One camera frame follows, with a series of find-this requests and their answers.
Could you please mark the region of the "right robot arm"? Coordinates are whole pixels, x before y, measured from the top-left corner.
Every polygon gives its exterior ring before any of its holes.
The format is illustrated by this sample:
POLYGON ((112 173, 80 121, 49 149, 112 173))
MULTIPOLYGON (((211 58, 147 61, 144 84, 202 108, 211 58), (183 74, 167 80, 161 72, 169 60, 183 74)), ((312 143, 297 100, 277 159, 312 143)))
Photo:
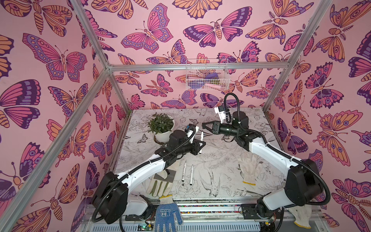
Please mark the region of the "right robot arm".
POLYGON ((295 206, 329 203, 330 190, 314 161, 297 159, 272 146, 261 132, 250 129, 248 116, 241 113, 239 103, 234 114, 230 113, 226 102, 214 110, 219 120, 204 122, 203 129, 212 134, 232 136, 237 145, 269 162, 286 178, 283 188, 257 200, 255 209, 260 218, 271 217, 277 209, 284 211, 295 206))

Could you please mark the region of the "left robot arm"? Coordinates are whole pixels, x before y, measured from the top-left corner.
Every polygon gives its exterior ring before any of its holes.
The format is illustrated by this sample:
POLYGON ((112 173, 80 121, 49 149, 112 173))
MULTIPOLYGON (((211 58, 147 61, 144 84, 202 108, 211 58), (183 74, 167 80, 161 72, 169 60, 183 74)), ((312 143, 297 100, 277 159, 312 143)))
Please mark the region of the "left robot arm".
POLYGON ((169 168, 182 155, 198 155, 206 145, 204 141, 195 138, 198 130, 197 126, 191 125, 185 130, 175 130, 166 145, 138 166, 119 174, 105 174, 91 201, 95 208, 92 222, 104 220, 112 224, 123 215, 150 215, 150 202, 142 195, 131 195, 131 192, 153 175, 169 168))

